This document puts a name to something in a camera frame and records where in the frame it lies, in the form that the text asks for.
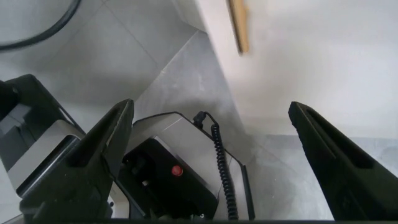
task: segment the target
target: black coiled cord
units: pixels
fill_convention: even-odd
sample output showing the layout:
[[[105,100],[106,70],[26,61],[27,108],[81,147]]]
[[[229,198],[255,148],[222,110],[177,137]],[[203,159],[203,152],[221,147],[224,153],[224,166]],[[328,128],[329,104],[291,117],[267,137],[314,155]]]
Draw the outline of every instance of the black coiled cord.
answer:
[[[217,166],[218,166],[218,171],[220,172],[221,181],[223,183],[224,194],[226,198],[226,206],[228,209],[228,219],[238,220],[239,217],[238,217],[238,207],[236,206],[235,189],[232,182],[231,174],[229,173],[229,168],[225,156],[225,148],[221,140],[220,126],[218,125],[218,123],[212,117],[211,114],[209,114],[208,112],[202,112],[202,113],[203,113],[202,116],[203,119],[205,118],[205,115],[207,115],[214,122],[214,124],[211,125],[211,135],[213,136],[213,141],[217,152]]]

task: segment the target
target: coiled cable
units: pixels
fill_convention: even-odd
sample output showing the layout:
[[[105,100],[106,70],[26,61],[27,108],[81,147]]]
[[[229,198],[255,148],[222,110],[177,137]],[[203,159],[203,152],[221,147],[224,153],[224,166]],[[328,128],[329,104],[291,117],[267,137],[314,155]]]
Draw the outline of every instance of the coiled cable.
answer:
[[[225,156],[225,148],[221,140],[220,126],[218,125],[218,123],[212,117],[211,114],[209,114],[208,112],[200,112],[199,114],[201,113],[202,115],[199,117],[202,117],[204,119],[205,116],[207,115],[214,123],[213,125],[211,125],[211,135],[213,137],[214,145],[217,152],[217,166],[218,166],[218,171],[220,172],[221,182],[224,188],[226,206],[228,209],[228,219],[238,220],[239,217],[238,217],[238,207],[236,206],[235,189],[232,182],[231,174],[229,173],[228,163]]]
[[[81,0],[73,0],[72,3],[69,5],[69,8],[66,11],[66,13],[52,27],[28,39],[20,40],[10,44],[0,45],[0,52],[27,47],[52,37],[70,21],[70,19],[76,13],[80,5],[80,2]]]

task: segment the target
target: red button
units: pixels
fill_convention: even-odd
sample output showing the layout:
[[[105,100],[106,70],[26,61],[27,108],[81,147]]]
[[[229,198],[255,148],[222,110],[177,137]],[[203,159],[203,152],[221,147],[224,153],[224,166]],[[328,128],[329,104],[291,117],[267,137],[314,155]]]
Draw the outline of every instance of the red button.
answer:
[[[178,165],[173,166],[172,168],[172,174],[176,177],[179,177],[182,175],[182,168]]]

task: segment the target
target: cable connector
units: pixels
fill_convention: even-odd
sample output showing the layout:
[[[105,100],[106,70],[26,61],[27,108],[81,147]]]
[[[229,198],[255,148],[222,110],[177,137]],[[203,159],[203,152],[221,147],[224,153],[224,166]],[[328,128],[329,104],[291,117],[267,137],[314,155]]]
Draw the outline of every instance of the cable connector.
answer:
[[[203,129],[203,121],[206,119],[206,113],[203,111],[199,111],[199,113],[193,117],[193,125],[196,127]]]

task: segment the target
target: wooden stick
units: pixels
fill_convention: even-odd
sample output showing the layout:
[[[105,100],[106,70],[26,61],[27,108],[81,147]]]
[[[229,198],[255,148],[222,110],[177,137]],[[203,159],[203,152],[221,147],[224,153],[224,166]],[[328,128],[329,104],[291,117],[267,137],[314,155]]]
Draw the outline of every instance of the wooden stick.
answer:
[[[246,53],[249,51],[249,39],[247,28],[247,12],[243,0],[229,0],[229,7],[234,21],[236,40],[239,51]]]

